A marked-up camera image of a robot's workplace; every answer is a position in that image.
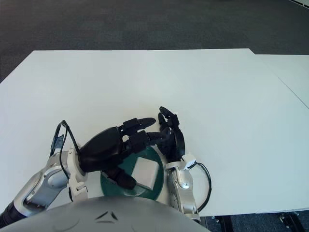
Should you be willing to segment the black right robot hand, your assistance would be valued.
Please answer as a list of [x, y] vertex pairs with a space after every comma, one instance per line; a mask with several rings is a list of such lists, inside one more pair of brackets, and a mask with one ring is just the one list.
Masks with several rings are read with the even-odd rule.
[[159, 130], [166, 137], [157, 144], [157, 147], [165, 156], [167, 162], [180, 161], [185, 154], [185, 141], [179, 128], [178, 117], [163, 106], [159, 107], [159, 111]]

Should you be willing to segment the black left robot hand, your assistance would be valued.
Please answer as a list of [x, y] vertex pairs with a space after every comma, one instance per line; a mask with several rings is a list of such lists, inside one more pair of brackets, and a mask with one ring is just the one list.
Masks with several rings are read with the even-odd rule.
[[136, 180], [119, 165], [131, 154], [137, 154], [166, 140], [165, 133], [144, 130], [155, 122], [152, 117], [134, 118], [95, 135], [79, 150], [81, 169], [86, 173], [102, 171], [118, 186], [133, 189], [137, 184]]

